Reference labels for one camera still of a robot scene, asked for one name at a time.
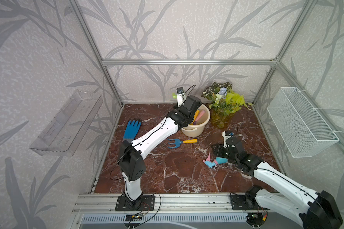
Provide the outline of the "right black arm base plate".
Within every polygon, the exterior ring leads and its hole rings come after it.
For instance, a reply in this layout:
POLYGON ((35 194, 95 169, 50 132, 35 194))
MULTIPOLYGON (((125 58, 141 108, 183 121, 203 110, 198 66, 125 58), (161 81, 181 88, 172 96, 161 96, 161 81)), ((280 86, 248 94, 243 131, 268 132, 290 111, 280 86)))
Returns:
POLYGON ((249 194, 230 193, 232 210, 260 210, 254 197, 249 194))

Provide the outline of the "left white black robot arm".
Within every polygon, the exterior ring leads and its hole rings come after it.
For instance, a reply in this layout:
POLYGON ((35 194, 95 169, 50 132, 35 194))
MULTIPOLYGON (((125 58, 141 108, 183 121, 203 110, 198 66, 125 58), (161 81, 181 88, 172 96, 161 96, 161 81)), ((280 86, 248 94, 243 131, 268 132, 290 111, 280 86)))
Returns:
POLYGON ((124 179, 124 196, 130 205, 141 200, 141 177, 146 170, 144 159, 163 140, 187 127, 202 105, 201 99, 188 96, 152 130, 131 142, 123 141, 119 148, 118 165, 124 179))

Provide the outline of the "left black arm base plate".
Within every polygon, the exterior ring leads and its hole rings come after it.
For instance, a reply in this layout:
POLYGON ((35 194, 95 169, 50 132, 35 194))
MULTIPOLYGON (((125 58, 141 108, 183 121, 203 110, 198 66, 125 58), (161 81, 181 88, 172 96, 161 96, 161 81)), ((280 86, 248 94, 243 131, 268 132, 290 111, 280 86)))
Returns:
POLYGON ((117 199, 115 211, 151 211, 154 210, 154 204, 154 195, 141 195, 136 201, 121 195, 117 199))

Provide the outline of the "purple trowel pink handle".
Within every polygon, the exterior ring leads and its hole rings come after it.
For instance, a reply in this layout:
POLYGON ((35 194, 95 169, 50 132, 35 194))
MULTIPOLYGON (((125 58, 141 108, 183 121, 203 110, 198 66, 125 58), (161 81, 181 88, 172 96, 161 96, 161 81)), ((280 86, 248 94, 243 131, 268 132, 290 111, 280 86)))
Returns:
POLYGON ((201 117, 205 114, 205 110, 201 110, 199 111, 198 115, 196 116, 193 124, 194 125, 197 125, 197 122, 201 119, 201 117))

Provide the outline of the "blue fork yellow handle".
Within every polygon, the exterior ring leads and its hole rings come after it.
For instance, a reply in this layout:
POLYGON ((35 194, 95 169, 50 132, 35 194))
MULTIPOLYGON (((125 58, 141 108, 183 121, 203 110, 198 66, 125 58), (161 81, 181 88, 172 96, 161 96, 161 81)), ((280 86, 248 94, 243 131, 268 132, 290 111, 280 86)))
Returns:
POLYGON ((179 148, 182 144, 192 144, 192 143, 197 143, 198 140, 197 139, 189 139, 189 140, 180 140, 180 139, 168 139, 169 143, 168 143, 168 148, 169 149, 175 149, 175 148, 179 148))

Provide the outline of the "teal spray bottle pink trigger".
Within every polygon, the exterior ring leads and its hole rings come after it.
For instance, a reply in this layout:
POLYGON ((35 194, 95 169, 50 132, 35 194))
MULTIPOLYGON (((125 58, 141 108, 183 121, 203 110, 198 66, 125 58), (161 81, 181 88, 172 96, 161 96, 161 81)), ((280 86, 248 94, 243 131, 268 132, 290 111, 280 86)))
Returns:
POLYGON ((214 160, 211 159, 211 154, 208 154, 208 157, 203 160, 203 162, 210 168, 213 168, 219 164, 224 164, 228 162, 227 158, 216 157, 214 160))

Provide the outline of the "yellow shovel yellow handle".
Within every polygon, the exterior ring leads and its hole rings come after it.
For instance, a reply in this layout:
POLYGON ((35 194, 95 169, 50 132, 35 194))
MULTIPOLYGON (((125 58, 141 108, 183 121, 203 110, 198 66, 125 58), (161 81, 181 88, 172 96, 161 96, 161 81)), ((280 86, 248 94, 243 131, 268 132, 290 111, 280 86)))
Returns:
POLYGON ((193 118, 193 121, 192 121, 191 125, 195 125, 195 121, 196 121, 196 118, 197 118, 197 116, 199 115, 199 113, 200 113, 200 110, 197 109, 197 111, 196 111, 195 114, 194 114, 194 118, 193 118))

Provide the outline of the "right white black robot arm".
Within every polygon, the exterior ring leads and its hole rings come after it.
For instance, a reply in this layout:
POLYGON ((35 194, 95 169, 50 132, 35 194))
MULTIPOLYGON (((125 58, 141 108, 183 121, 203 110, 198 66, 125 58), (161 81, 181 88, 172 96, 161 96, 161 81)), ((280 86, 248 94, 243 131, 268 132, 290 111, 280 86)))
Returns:
POLYGON ((215 161, 227 160, 242 173, 266 183, 281 194, 271 194, 254 185, 244 197, 244 205, 249 209, 272 210, 304 229, 339 229, 342 226, 340 210, 330 193, 307 188, 282 174, 259 156, 247 153, 233 132, 224 131, 222 136, 222 144, 212 145, 215 161))

